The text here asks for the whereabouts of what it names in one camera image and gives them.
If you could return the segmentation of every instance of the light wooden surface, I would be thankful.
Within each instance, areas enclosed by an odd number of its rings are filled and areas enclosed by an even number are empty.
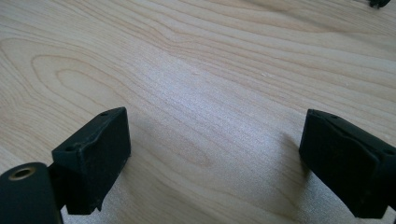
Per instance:
[[[308,108],[396,146],[396,1],[0,1],[0,172],[126,106],[132,157],[65,223],[356,219],[298,155]]]

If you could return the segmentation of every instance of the black object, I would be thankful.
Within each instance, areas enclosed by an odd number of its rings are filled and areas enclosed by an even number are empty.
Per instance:
[[[124,107],[108,110],[52,150],[54,163],[26,163],[0,176],[1,223],[63,223],[72,215],[101,210],[131,155]]]
[[[370,7],[384,7],[389,3],[390,0],[370,0]]]
[[[300,155],[355,217],[396,209],[396,148],[335,115],[309,109]]]

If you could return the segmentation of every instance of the wooden table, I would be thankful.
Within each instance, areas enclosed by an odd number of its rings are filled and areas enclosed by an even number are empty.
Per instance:
[[[396,1],[0,1],[0,172],[128,109],[103,211],[65,223],[356,219],[298,154],[308,108],[396,146]]]

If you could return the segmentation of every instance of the black plastic part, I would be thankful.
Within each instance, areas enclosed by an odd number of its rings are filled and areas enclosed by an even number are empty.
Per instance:
[[[63,223],[45,164],[26,163],[0,176],[0,223]]]
[[[396,148],[335,115],[309,109],[304,163],[355,217],[381,218],[396,202]]]
[[[370,0],[370,7],[384,7],[390,0]]]
[[[131,155],[124,107],[108,110],[83,126],[52,151],[53,172],[62,179],[67,212],[89,215],[102,201]]]
[[[65,204],[72,215],[101,210],[130,155],[126,109],[96,116],[52,151],[50,167],[26,163],[0,176],[0,223],[63,223]]]

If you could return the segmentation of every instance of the hole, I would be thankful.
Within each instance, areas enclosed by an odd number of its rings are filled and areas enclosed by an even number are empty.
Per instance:
[[[73,147],[67,147],[66,149],[65,149],[65,151],[74,151],[75,149],[73,148]]]
[[[9,180],[22,180],[32,174],[35,173],[35,167],[25,167],[21,168],[20,170],[17,170],[16,172],[12,173],[12,175],[9,177]]]
[[[389,150],[389,149],[385,149],[384,152],[385,152],[386,154],[390,155],[390,156],[394,156],[394,155],[395,155],[395,152],[392,151],[392,150]]]

